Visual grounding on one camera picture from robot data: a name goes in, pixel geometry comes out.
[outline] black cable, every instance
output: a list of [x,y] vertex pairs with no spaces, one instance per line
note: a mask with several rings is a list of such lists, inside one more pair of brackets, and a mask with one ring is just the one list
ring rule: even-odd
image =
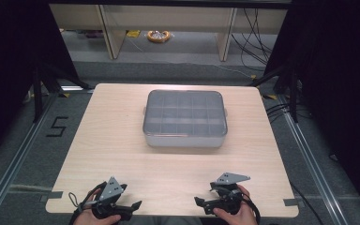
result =
[[[257,8],[255,8],[255,22],[253,23],[253,25],[252,25],[252,23],[250,21],[250,18],[248,16],[247,11],[246,11],[245,8],[244,8],[244,13],[245,13],[245,16],[247,17],[247,22],[250,25],[250,29],[251,29],[250,35],[253,34],[255,36],[255,38],[258,40],[259,44],[261,45],[261,48],[251,44],[250,42],[249,42],[249,44],[251,46],[259,49],[259,50],[262,50],[262,53],[264,54],[264,56],[267,56],[264,48],[266,48],[270,52],[272,52],[272,50],[263,44],[262,39],[260,37],[260,29],[259,29],[259,22],[258,22],[259,10]],[[256,28],[258,30],[258,34],[256,34],[256,31],[254,30],[255,25],[256,25]]]
[[289,107],[289,105],[281,106],[281,107],[279,107],[279,108],[277,108],[277,109],[274,109],[274,110],[268,112],[267,115],[270,116],[271,113],[274,113],[274,112],[276,112],[276,111],[280,111],[280,110],[286,109],[286,108],[288,108],[288,107]]
[[277,114],[271,115],[270,117],[275,116],[275,118],[273,120],[270,121],[270,124],[274,123],[274,121],[276,121],[281,115],[283,115],[284,113],[288,113],[289,111],[286,112],[279,112]]
[[264,61],[263,59],[261,59],[261,57],[259,57],[257,54],[255,54],[255,53],[251,52],[250,50],[248,50],[247,48],[245,48],[245,46],[247,45],[247,42],[244,45],[242,45],[241,43],[239,43],[239,41],[235,38],[235,36],[233,34],[232,34],[232,38],[243,52],[249,54],[250,56],[252,56],[256,60],[258,60],[262,64],[265,64],[265,65],[267,64],[267,62]]
[[[261,50],[261,49],[262,49],[261,47],[256,46],[256,45],[254,45],[253,43],[251,43],[251,42],[249,41],[250,36],[251,36],[251,33],[249,34],[248,37],[245,37],[245,34],[244,34],[244,33],[241,33],[241,35],[242,35],[242,37],[244,38],[244,40],[247,41],[247,43],[248,43],[250,46],[252,46],[253,48],[258,49],[258,50]],[[265,46],[263,43],[262,43],[262,45],[264,46],[266,52],[272,53],[273,50],[271,50],[270,48],[268,48],[267,46]]]
[[268,111],[270,111],[270,110],[275,109],[276,107],[284,106],[284,105],[290,105],[290,103],[278,104],[278,105],[275,105],[275,106],[273,106],[273,107],[270,107],[270,108],[266,109],[265,111],[268,112]]
[[300,197],[302,197],[303,201],[305,201],[305,203],[307,204],[307,206],[311,209],[312,213],[315,215],[315,217],[318,219],[318,221],[320,222],[320,224],[323,225],[323,221],[321,220],[320,216],[317,214],[317,212],[314,210],[314,208],[312,207],[312,205],[308,202],[308,200],[306,199],[306,197],[302,194],[302,192],[300,192],[300,190],[290,181],[292,188],[300,195]]
[[241,51],[241,62],[242,62],[242,65],[244,65],[245,68],[248,68],[248,69],[252,69],[252,70],[256,70],[256,71],[260,71],[260,72],[264,72],[264,69],[257,69],[257,68],[253,68],[253,67],[248,67],[245,62],[244,62],[244,51]]

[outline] gray plastic container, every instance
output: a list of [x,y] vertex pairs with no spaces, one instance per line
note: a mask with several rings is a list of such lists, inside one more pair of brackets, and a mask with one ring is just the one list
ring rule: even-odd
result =
[[227,134],[223,97],[217,91],[153,90],[142,130],[151,146],[220,147]]

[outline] finger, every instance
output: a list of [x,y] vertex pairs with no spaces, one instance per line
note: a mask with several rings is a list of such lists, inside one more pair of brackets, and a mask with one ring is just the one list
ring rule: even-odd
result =
[[247,212],[247,210],[253,213],[253,209],[246,202],[241,202],[239,212]]
[[247,195],[248,197],[250,197],[250,193],[249,193],[249,191],[248,191],[246,188],[244,188],[244,187],[241,186],[241,185],[238,185],[238,188],[241,190],[241,192],[242,192],[243,194],[245,194],[245,195]]
[[95,196],[101,191],[101,188],[95,190],[95,192],[92,193],[92,195],[89,196],[89,199],[87,199],[88,201],[93,201],[95,199]]
[[114,223],[116,223],[117,221],[121,220],[121,216],[120,215],[113,215],[110,217],[106,217],[104,219],[102,219],[100,222],[101,225],[112,225]]
[[224,219],[228,224],[234,224],[234,218],[233,215],[227,213],[226,211],[219,209],[219,208],[214,208],[213,212],[215,213],[216,216],[218,216],[219,218]]

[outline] container lid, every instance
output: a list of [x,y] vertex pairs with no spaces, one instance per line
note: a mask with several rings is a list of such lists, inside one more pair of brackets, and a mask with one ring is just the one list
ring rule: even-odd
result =
[[159,137],[223,137],[227,134],[223,97],[217,91],[153,90],[142,130]]

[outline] hand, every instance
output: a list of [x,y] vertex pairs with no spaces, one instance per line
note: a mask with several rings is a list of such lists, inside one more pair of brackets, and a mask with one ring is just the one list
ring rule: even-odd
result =
[[[238,188],[242,191],[242,193],[245,194],[244,199],[249,200],[249,191],[240,185],[238,185]],[[219,208],[214,208],[213,212],[216,214],[216,216],[224,219],[230,225],[257,225],[253,210],[247,205],[246,202],[241,202],[241,207],[239,208],[239,211],[236,215],[231,215]]]
[[[88,199],[88,201],[93,201],[95,196],[101,191],[101,189],[97,189]],[[80,215],[75,219],[74,225],[112,225],[118,222],[121,219],[119,215],[113,215],[110,217],[106,217],[103,219],[98,219],[93,215],[91,209],[83,210]]]

